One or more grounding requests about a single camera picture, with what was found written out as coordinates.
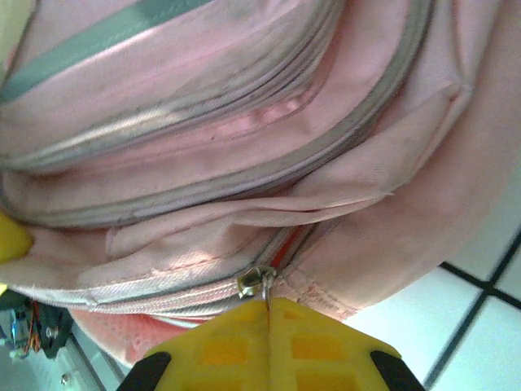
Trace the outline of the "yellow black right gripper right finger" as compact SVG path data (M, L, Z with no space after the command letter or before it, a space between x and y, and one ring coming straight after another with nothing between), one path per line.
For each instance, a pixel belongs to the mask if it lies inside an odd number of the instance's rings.
M423 390L392 346L283 298L269 305L270 390Z

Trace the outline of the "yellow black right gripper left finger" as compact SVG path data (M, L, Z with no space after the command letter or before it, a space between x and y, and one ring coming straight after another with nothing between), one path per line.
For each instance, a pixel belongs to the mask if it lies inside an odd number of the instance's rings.
M269 313L249 301L150 349L123 390L267 390Z

